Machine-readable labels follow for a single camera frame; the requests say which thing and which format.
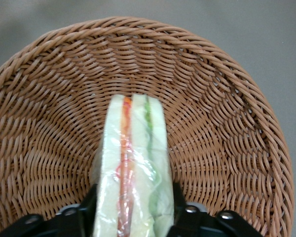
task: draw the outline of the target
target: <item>gray floor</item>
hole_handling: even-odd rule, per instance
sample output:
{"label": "gray floor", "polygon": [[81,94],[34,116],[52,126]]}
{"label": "gray floor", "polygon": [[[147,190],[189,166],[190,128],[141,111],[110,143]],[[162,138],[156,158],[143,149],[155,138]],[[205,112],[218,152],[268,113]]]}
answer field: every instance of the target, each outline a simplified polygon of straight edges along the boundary
{"label": "gray floor", "polygon": [[237,60],[280,122],[292,157],[296,196],[296,1],[0,0],[0,65],[50,30],[113,15],[183,27]]}

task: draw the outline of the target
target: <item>plastic wrap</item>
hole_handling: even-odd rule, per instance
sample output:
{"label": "plastic wrap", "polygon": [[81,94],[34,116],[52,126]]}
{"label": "plastic wrap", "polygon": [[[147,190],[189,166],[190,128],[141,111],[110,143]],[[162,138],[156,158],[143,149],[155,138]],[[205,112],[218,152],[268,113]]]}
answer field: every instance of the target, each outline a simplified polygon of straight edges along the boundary
{"label": "plastic wrap", "polygon": [[115,95],[91,181],[98,183],[94,237],[164,237],[174,201],[160,102]]}

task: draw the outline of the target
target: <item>cling film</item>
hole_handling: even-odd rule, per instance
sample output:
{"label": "cling film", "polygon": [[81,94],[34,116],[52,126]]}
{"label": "cling film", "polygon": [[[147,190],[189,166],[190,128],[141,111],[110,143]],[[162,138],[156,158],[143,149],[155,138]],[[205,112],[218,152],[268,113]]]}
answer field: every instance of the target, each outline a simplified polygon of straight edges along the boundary
{"label": "cling film", "polygon": [[174,201],[161,103],[115,95],[92,164],[98,183],[94,237],[164,237]]}

